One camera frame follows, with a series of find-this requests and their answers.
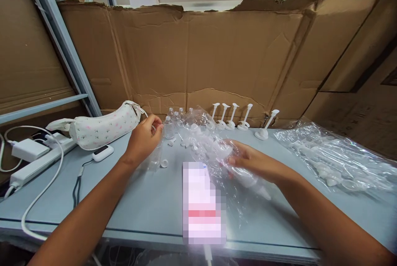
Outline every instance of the white pouch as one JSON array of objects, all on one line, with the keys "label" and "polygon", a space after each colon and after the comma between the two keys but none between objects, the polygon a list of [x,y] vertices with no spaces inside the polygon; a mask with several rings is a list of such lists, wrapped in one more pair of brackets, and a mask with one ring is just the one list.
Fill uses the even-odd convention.
[{"label": "white pouch", "polygon": [[74,119],[59,119],[46,129],[69,132],[70,137],[84,150],[96,150],[131,132],[146,112],[133,101],[125,101],[115,112],[100,116],[79,116]]}]

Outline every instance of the clear plastic bottle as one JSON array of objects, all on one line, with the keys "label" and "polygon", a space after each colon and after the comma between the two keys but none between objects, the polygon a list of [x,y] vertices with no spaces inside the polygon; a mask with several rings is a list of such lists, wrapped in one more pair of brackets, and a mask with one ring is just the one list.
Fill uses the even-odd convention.
[{"label": "clear plastic bottle", "polygon": [[175,133],[179,133],[180,128],[183,126],[179,112],[174,112],[174,115],[171,117],[171,120],[174,123]]},{"label": "clear plastic bottle", "polygon": [[189,111],[186,113],[186,123],[188,125],[192,125],[195,122],[195,118],[193,115],[193,108],[189,108]]},{"label": "clear plastic bottle", "polygon": [[168,109],[167,116],[173,116],[173,115],[174,115],[174,108],[170,107],[170,108]]},{"label": "clear plastic bottle", "polygon": [[164,136],[166,139],[173,139],[174,138],[174,123],[171,120],[171,116],[165,117],[164,122]]},{"label": "clear plastic bottle", "polygon": [[183,108],[179,108],[179,116],[181,117],[182,123],[184,123],[186,120],[186,113]]}]

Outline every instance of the power adapter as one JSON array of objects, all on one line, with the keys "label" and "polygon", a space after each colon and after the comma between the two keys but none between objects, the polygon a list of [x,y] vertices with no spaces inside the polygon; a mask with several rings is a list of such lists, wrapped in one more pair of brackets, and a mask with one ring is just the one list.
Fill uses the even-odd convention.
[{"label": "power adapter", "polygon": [[33,141],[32,139],[25,139],[21,142],[15,142],[12,144],[11,155],[29,163],[50,151],[50,148]]}]

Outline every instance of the hand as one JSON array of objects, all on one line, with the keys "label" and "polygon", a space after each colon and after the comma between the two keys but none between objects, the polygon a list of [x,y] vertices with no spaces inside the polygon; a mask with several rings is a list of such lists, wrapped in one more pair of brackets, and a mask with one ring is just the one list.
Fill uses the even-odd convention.
[{"label": "hand", "polygon": [[297,175],[291,168],[251,146],[236,140],[225,140],[225,142],[240,153],[238,157],[229,158],[229,164],[234,167],[247,169],[275,184]]},{"label": "hand", "polygon": [[127,150],[120,160],[135,168],[138,167],[159,144],[163,127],[161,119],[151,114],[132,130]]}]

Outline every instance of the light blue table surface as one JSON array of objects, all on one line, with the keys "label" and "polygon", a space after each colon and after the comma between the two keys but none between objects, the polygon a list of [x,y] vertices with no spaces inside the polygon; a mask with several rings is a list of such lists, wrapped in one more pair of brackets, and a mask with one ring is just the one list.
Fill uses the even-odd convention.
[{"label": "light blue table surface", "polygon": [[[380,243],[395,250],[395,195],[381,193],[369,197],[365,194],[329,192],[298,157],[272,136],[260,141],[254,137],[253,131],[255,129],[248,132],[223,131],[222,135],[246,143],[296,170]],[[129,136],[127,134],[111,144],[115,149],[111,156],[85,167],[81,198],[114,166],[125,151]],[[49,234],[71,212],[76,177],[81,165],[90,159],[91,152],[79,147],[65,156],[59,176],[28,214],[31,230]],[[164,142],[162,159],[169,161],[168,168],[155,173],[140,171],[132,176],[109,220],[103,242],[172,251],[188,250],[182,241],[182,163],[193,159],[190,151],[180,146],[179,140],[173,147]],[[0,233],[24,235],[20,225],[22,215],[51,180],[58,166],[59,162],[0,203]],[[320,257],[316,243],[279,190],[272,190],[272,200],[266,201],[254,197],[238,183],[236,185],[241,193],[240,199],[245,199],[243,220],[239,220],[236,209],[227,210],[227,243],[224,248],[213,250],[213,254],[297,263]]]}]

